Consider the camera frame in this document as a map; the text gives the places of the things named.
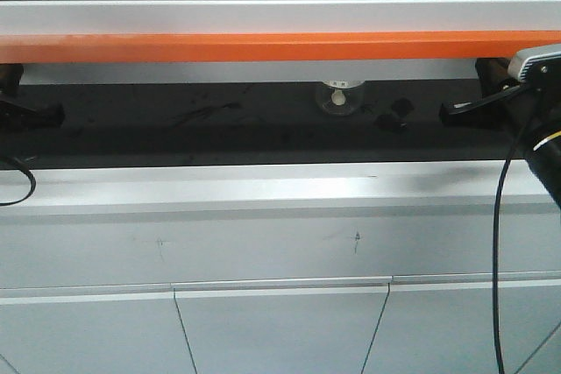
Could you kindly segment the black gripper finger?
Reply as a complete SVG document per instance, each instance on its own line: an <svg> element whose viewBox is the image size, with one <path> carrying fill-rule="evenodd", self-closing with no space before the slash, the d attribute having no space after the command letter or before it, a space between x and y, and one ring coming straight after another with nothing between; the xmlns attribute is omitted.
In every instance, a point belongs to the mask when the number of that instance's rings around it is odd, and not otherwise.
<svg viewBox="0 0 561 374"><path fill-rule="evenodd" d="M1 92L7 96L16 96L18 94L19 84L23 73L24 67L22 64L1 64Z"/></svg>
<svg viewBox="0 0 561 374"><path fill-rule="evenodd" d="M35 109L8 100L1 101L1 131L60 128L64 120L65 111L61 104Z"/></svg>

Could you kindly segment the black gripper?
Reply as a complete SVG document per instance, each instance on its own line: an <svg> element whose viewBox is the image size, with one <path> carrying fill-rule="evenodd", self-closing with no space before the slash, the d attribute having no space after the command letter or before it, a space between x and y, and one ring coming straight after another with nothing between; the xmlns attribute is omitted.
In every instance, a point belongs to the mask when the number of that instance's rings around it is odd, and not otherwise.
<svg viewBox="0 0 561 374"><path fill-rule="evenodd" d="M445 127L500 128L511 138L522 132L523 149L542 149L560 139L560 83L511 86L509 63L506 58L476 59L483 98L442 103L439 119Z"/></svg>

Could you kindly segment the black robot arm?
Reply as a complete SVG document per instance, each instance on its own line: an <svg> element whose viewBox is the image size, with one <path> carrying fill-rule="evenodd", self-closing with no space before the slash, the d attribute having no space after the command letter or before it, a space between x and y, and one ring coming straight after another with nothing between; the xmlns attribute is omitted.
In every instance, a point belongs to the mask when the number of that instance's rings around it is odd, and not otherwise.
<svg viewBox="0 0 561 374"><path fill-rule="evenodd" d="M481 98L464 104L442 104L446 127L504 131L516 140L530 171L556 204L560 203L560 59L542 59L518 79L508 74L508 61L475 62Z"/></svg>

